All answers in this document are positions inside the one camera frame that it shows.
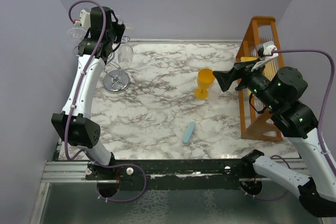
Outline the yellow plastic wine glass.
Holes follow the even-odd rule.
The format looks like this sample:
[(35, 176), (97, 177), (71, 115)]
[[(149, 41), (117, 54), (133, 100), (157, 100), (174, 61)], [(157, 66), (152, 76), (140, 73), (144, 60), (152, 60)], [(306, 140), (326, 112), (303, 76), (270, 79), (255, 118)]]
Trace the yellow plastic wine glass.
[(205, 100), (208, 97), (208, 89), (214, 80), (215, 77), (212, 69), (201, 69), (197, 75), (197, 89), (194, 91), (195, 97), (200, 100)]

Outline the clear ribbed wine glass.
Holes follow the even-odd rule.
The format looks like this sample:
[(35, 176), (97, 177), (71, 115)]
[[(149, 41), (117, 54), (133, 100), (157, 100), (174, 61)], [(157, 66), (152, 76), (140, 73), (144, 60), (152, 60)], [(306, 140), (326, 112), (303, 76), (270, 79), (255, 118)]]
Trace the clear ribbed wine glass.
[(221, 88), (217, 82), (212, 83), (208, 89), (208, 101), (209, 103), (214, 103), (217, 101), (221, 95)]

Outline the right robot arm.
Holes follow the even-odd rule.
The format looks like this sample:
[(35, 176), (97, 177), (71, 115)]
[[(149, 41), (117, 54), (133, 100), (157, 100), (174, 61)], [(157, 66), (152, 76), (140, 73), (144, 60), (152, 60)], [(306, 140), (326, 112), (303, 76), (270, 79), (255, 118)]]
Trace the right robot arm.
[(277, 164), (264, 153), (253, 150), (241, 160), (246, 177), (256, 174), (270, 178), (294, 194), (304, 209), (315, 217), (335, 217), (335, 174), (327, 150), (318, 139), (318, 120), (313, 111), (299, 101), (308, 84), (295, 68), (280, 68), (272, 80), (255, 69), (257, 60), (236, 62), (229, 71), (214, 71), (221, 90), (240, 80), (237, 91), (247, 88), (266, 107), (276, 128), (292, 143), (301, 155), (310, 175), (301, 175)]

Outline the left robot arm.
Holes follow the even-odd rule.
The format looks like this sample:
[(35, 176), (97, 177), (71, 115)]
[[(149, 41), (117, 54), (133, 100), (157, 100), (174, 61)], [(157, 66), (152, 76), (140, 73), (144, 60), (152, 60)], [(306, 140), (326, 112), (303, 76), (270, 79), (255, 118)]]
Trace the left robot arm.
[(70, 95), (60, 113), (54, 113), (51, 123), (65, 143), (77, 147), (99, 164), (98, 173), (104, 179), (115, 175), (114, 155), (100, 142), (100, 125), (92, 121), (91, 107), (99, 77), (108, 57), (120, 46), (125, 30), (114, 11), (108, 7), (93, 7), (80, 17), (77, 24), (86, 34), (78, 45), (78, 65)]

